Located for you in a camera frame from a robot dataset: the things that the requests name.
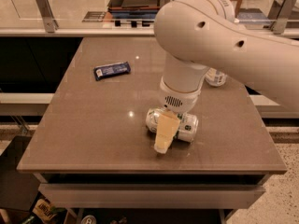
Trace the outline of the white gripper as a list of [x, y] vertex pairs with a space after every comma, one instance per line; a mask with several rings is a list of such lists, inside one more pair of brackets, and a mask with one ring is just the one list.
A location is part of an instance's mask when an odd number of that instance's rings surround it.
[[175, 77], [161, 78], [159, 101], [164, 111], [158, 118], [154, 149], [165, 154], [178, 131], [180, 119], [175, 113], [187, 113], [194, 108], [201, 93], [202, 81]]

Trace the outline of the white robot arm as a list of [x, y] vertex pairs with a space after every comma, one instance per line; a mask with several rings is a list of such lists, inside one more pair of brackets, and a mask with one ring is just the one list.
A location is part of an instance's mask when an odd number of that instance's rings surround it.
[[167, 109], [193, 109], [204, 75], [214, 68], [299, 111], [298, 42], [236, 23], [230, 0], [171, 1], [158, 11], [154, 34], [167, 55], [159, 94]]

